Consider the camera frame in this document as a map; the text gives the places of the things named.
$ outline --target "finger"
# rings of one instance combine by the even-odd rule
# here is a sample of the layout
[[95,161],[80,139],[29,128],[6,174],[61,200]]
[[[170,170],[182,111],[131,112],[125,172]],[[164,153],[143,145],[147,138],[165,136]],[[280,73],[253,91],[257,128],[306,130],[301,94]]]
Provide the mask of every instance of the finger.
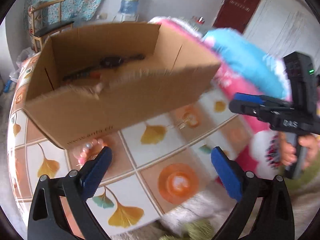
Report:
[[284,165],[284,166],[290,166],[292,163],[291,162],[287,162],[285,160],[281,160],[281,163]]
[[300,136],[299,137],[299,144],[303,147],[307,147],[309,149],[317,149],[318,142],[316,138],[312,135]]
[[281,155],[294,155],[296,153],[296,149],[292,146],[292,144],[287,143],[286,141],[281,141],[280,152]]
[[289,163],[296,163],[297,162],[297,157],[294,154],[284,154],[282,155],[282,160],[287,161]]

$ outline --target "table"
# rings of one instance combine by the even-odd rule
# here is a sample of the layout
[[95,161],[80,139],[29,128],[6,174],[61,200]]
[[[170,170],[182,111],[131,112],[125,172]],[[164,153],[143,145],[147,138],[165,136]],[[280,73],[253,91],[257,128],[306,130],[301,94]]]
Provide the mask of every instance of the table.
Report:
[[[23,64],[7,141],[12,189],[26,226],[39,177],[46,173],[58,178],[79,170],[76,156],[82,151],[82,146],[57,148],[21,109],[38,57]],[[229,111],[228,100],[213,84],[194,104],[101,138],[112,149],[113,160],[87,204],[108,235],[151,223],[217,179],[210,158],[213,147],[220,146],[234,160],[251,136],[242,117]],[[81,236],[66,199],[61,202],[73,232]]]

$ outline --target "corrugated cardboard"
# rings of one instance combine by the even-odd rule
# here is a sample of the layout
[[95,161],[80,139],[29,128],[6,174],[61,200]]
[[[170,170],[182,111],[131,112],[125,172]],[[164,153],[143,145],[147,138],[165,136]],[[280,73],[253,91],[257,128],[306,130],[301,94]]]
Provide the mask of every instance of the corrugated cardboard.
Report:
[[[97,80],[62,78],[106,56],[146,55]],[[58,147],[69,148],[198,100],[220,66],[205,47],[169,27],[90,25],[52,36],[28,87],[24,111]]]

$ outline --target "red door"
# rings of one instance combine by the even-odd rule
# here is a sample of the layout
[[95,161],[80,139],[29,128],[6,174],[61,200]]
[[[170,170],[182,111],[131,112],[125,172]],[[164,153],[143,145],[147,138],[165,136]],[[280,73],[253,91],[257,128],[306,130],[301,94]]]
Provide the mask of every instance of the red door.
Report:
[[213,26],[243,33],[260,0],[225,0]]

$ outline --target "box flap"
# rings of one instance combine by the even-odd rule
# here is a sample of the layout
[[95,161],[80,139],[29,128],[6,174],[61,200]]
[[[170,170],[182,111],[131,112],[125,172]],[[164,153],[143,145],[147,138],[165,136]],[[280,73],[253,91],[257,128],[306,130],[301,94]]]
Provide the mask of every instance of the box flap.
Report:
[[27,102],[25,111],[56,145],[68,148],[196,101],[218,67],[142,73],[114,82],[98,99],[62,87]]

